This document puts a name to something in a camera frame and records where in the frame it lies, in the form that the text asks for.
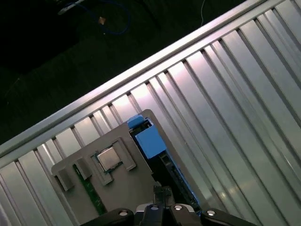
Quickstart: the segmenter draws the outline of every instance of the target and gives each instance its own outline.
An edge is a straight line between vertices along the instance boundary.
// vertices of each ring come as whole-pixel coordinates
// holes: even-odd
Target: corrugated metal panel
[[[210,206],[257,225],[301,225],[300,6],[257,6],[3,156],[0,216],[76,224],[51,166],[151,109]]]

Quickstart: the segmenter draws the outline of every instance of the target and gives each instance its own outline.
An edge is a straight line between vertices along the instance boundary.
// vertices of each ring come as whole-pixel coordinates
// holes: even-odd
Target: white wire
[[[206,0],[203,1],[202,8],[201,8],[201,18],[202,18],[201,26],[203,26],[203,23],[204,23],[203,9],[204,9],[205,1],[206,1]]]

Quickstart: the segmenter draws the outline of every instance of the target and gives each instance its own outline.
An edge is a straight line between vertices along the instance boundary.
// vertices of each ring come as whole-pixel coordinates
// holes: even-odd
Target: small orange object
[[[98,19],[98,23],[99,24],[102,24],[102,25],[104,25],[104,22],[106,21],[106,18],[103,18],[103,17],[99,17],[99,19]]]

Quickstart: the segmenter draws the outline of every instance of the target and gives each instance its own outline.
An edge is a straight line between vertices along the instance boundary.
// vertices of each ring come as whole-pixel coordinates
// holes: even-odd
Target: blue component
[[[135,137],[147,159],[166,150],[166,145],[154,125],[137,134]]]
[[[155,127],[155,125],[148,118],[144,119],[143,116],[140,114],[135,115],[134,117],[130,118],[127,121],[127,125],[130,129],[132,129],[132,128],[135,128],[136,126],[142,124],[146,120],[148,120],[150,122],[151,126],[135,136],[142,151],[146,155],[146,158],[151,159],[152,157],[155,157],[156,155],[162,153],[163,151],[166,151],[167,155],[169,156],[169,158],[173,162],[174,166],[176,167],[180,177],[185,182],[187,188],[190,190],[191,194],[193,195],[195,200],[200,205],[198,198],[192,191],[192,189],[191,189],[190,185],[188,184],[187,180],[185,179],[184,175],[180,171],[176,162],[173,160],[169,151],[167,150],[167,147],[166,147],[162,137],[160,136],[157,128]]]
[[[138,126],[139,124],[143,123],[144,122],[144,118],[142,115],[138,114],[138,115],[135,115],[133,116],[132,118],[130,118],[128,121],[127,121],[127,125],[130,129]]]

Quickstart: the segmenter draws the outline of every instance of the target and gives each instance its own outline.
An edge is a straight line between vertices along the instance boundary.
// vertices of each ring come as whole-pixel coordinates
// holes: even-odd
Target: metal bolt head
[[[213,210],[208,210],[206,213],[211,217],[216,214]]]
[[[126,216],[126,215],[127,215],[127,211],[126,211],[126,210],[123,210],[123,211],[121,211],[121,212],[119,213],[119,215],[121,215],[121,216]]]
[[[158,210],[159,207],[158,207],[158,206],[152,206],[150,209],[151,209],[151,210]]]
[[[180,206],[180,205],[176,205],[176,206],[174,206],[174,209],[175,209],[175,210],[181,210],[181,209],[183,209],[183,207]]]

